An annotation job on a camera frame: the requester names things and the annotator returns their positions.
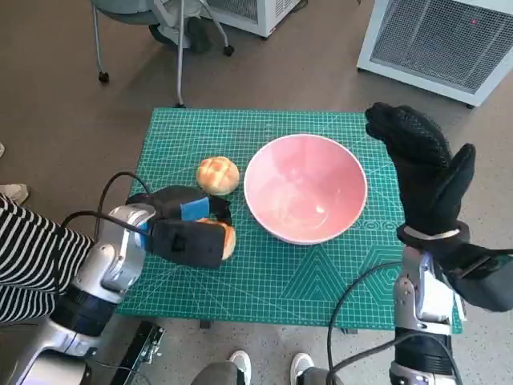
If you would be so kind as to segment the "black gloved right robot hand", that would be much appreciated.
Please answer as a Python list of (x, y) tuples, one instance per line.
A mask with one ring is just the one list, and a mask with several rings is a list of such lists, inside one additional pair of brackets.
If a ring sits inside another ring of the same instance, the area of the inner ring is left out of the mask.
[(394, 163), (406, 226), (422, 236), (454, 234), (475, 174), (475, 146), (452, 153), (441, 128), (406, 105), (374, 103), (366, 119), (366, 133), (386, 146)]

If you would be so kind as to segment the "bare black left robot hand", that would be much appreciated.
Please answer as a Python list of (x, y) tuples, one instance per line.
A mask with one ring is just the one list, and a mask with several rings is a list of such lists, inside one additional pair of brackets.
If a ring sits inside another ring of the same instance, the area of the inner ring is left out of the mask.
[(230, 202), (207, 194), (198, 188), (173, 185), (152, 194), (152, 203), (165, 218), (197, 221), (214, 216), (217, 221), (232, 224)]

